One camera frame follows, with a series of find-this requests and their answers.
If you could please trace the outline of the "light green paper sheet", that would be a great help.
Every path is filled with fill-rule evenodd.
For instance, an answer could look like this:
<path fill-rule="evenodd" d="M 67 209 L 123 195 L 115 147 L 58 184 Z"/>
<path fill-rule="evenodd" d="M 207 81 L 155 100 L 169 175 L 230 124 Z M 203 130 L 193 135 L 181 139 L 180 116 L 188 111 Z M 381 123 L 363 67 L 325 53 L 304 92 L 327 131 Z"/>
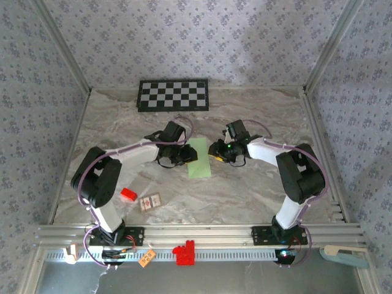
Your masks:
<path fill-rule="evenodd" d="M 211 177 L 208 147 L 206 138 L 191 138 L 189 144 L 197 152 L 198 159 L 187 164 L 190 179 Z"/>

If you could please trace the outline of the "small brown card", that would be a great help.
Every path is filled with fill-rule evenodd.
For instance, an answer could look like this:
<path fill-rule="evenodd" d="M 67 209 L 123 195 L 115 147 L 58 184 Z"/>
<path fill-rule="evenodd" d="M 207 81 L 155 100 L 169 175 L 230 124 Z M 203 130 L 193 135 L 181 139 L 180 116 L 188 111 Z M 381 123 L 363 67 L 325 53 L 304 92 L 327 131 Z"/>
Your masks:
<path fill-rule="evenodd" d="M 160 193 L 155 193 L 148 196 L 144 196 L 141 199 L 139 199 L 139 205 L 140 205 L 141 213 L 147 213 L 152 209 L 156 209 L 163 206 L 163 202 L 160 197 Z"/>

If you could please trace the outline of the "black white checkerboard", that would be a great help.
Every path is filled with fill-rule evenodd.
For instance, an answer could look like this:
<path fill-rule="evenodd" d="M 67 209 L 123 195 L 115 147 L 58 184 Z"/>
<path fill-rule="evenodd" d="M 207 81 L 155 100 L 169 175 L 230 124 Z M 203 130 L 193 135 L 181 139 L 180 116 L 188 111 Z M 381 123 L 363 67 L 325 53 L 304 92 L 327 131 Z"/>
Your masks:
<path fill-rule="evenodd" d="M 139 113 L 208 111 L 208 80 L 142 80 L 136 106 Z"/>

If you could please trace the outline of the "small red block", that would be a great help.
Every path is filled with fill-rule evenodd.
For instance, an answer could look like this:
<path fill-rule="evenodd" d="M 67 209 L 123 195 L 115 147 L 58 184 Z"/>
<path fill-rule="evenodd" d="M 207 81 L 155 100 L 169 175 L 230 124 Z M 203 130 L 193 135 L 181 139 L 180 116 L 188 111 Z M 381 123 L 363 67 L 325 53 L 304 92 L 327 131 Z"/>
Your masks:
<path fill-rule="evenodd" d="M 122 191 L 121 191 L 121 196 L 122 196 L 124 199 L 126 199 L 126 200 L 128 200 L 128 201 L 132 201 L 132 202 L 136 201 L 136 199 L 138 198 L 137 193 L 135 193 L 135 192 L 132 191 L 132 190 L 129 190 L 128 188 L 123 188 L 123 189 L 122 189 Z"/>

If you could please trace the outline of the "clear plastic bag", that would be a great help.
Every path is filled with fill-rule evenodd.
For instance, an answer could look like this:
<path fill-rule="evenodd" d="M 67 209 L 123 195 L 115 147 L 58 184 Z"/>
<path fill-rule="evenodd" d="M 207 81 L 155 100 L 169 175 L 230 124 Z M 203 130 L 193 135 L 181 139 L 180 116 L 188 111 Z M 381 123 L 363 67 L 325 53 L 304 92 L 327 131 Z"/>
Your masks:
<path fill-rule="evenodd" d="M 119 191 L 119 199 L 122 204 L 122 211 L 123 211 L 124 215 L 127 217 L 134 216 L 134 215 L 142 215 L 142 213 L 140 211 L 140 205 L 139 205 L 139 199 L 141 199 L 141 196 L 137 192 L 132 190 L 135 193 L 137 193 L 138 198 L 134 202 L 128 201 L 121 196 L 121 191 L 123 188 L 121 188 Z"/>

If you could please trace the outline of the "red brick stack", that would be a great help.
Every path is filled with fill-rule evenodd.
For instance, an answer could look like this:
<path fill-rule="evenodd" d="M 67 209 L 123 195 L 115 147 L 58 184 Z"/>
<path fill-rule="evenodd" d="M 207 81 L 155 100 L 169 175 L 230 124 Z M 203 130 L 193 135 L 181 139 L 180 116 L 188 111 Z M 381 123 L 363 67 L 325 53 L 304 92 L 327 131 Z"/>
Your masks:
<path fill-rule="evenodd" d="M 177 266 L 195 265 L 195 243 L 193 240 L 187 240 L 185 245 L 177 246 L 172 250 L 175 255 Z"/>

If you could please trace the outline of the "orange tag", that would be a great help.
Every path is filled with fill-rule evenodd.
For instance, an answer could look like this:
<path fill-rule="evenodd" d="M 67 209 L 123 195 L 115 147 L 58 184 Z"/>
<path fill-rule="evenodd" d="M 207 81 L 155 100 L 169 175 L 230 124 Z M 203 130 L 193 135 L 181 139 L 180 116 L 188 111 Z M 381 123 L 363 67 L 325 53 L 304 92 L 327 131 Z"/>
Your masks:
<path fill-rule="evenodd" d="M 156 257 L 156 252 L 152 249 L 146 251 L 143 256 L 138 260 L 139 265 L 142 268 L 145 268 L 147 265 L 151 263 L 151 261 Z"/>

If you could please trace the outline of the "beige wooden hook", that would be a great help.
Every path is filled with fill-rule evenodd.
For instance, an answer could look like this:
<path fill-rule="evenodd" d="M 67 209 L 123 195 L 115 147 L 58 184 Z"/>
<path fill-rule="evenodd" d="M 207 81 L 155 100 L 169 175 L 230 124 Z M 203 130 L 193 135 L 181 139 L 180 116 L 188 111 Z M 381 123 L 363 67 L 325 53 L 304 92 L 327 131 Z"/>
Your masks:
<path fill-rule="evenodd" d="M 78 246 L 73 243 L 63 249 L 64 260 L 67 264 L 74 265 L 78 260 Z"/>

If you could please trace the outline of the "long aluminium rail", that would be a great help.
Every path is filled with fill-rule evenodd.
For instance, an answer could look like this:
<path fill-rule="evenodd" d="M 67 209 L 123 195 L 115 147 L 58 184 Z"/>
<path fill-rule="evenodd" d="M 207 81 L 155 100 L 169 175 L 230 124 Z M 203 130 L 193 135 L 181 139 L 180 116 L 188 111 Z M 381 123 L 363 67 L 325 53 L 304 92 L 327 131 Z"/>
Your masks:
<path fill-rule="evenodd" d="M 247 248 L 253 245 L 251 225 L 158 224 L 145 225 L 142 249 L 172 249 L 187 240 L 195 241 L 197 249 Z M 332 223 L 306 224 L 314 247 L 366 245 L 359 224 Z M 43 225 L 37 229 L 34 243 L 46 248 L 61 248 L 69 244 L 82 244 L 85 225 Z"/>

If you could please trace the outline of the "aluminium side rail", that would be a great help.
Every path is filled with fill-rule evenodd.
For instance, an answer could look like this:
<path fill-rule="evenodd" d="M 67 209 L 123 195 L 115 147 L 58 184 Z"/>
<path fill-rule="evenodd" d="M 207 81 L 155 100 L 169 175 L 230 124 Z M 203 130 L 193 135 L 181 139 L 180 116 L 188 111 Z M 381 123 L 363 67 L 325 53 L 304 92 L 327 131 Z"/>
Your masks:
<path fill-rule="evenodd" d="M 331 217 L 331 220 L 333 222 L 350 223 L 351 219 L 343 198 L 344 194 L 342 189 L 339 187 L 337 173 L 334 169 L 333 161 L 330 158 L 328 142 L 323 136 L 323 124 L 321 120 L 318 119 L 315 107 L 303 87 L 300 86 L 298 88 L 298 94 L 303 102 L 304 112 L 309 121 L 318 158 L 324 166 L 329 178 L 330 188 L 328 189 L 327 194 L 331 202 L 331 206 L 333 207 L 333 216 Z"/>

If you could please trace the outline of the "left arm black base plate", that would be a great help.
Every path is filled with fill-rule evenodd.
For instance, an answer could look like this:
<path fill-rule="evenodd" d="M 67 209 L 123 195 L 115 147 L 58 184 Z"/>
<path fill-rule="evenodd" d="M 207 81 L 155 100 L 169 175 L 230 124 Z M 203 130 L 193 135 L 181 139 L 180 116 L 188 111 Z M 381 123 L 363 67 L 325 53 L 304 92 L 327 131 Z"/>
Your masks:
<path fill-rule="evenodd" d="M 120 227 L 113 233 L 104 229 L 94 229 L 89 237 L 91 246 L 142 246 L 145 236 L 144 227 Z"/>

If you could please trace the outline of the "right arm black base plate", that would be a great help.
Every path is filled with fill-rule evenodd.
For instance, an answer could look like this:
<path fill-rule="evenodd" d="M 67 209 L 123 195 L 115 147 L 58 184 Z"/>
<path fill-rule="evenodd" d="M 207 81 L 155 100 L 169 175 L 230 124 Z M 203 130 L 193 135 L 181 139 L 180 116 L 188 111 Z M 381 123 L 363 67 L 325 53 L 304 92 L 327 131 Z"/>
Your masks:
<path fill-rule="evenodd" d="M 308 239 L 305 229 L 294 226 L 288 230 L 283 230 L 277 226 L 253 226 L 251 236 L 255 246 L 289 246 L 307 245 Z"/>

